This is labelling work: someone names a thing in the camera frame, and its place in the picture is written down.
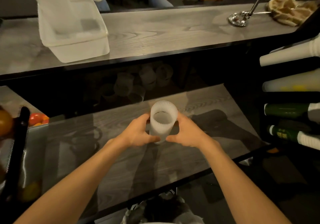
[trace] green bottle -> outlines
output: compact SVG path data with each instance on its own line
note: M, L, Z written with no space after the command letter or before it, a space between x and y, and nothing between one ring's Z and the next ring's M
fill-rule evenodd
M288 141L294 141L301 145L320 150L320 136L311 136L302 131L283 129L275 125L268 126L267 131L272 136L277 136Z
M288 119L320 122L320 103L265 104L264 114Z

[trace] chrome base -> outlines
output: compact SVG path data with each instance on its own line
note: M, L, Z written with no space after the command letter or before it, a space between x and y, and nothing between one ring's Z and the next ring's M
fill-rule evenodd
M228 17L228 20L235 26L245 27L248 25L248 14L249 12L245 11L234 13Z

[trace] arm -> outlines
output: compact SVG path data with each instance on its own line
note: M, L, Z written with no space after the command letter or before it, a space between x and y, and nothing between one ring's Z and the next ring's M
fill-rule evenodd
M180 131L167 141L197 147L208 160L237 224L290 224L277 206L242 172L192 120L178 114Z
M95 155L34 202L15 224L76 223L120 153L130 146L160 140L145 132L149 117L150 114L144 114L134 119L119 136L109 140Z

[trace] foot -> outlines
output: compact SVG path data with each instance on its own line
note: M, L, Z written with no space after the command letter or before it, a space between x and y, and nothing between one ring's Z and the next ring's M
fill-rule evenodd
M94 1L94 2L95 2L96 6L98 7L98 10L100 12L110 11L110 7L109 7L109 5L108 5L106 0L101 0L99 2Z
M168 0L149 0L149 5L153 8L173 7Z

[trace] forearm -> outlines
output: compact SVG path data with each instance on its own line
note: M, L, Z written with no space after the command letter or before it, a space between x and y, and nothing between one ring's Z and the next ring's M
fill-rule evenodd
M208 160L237 224L290 223L217 141L206 139L200 150Z
M115 159L127 148L117 137L48 190L16 224L76 223Z

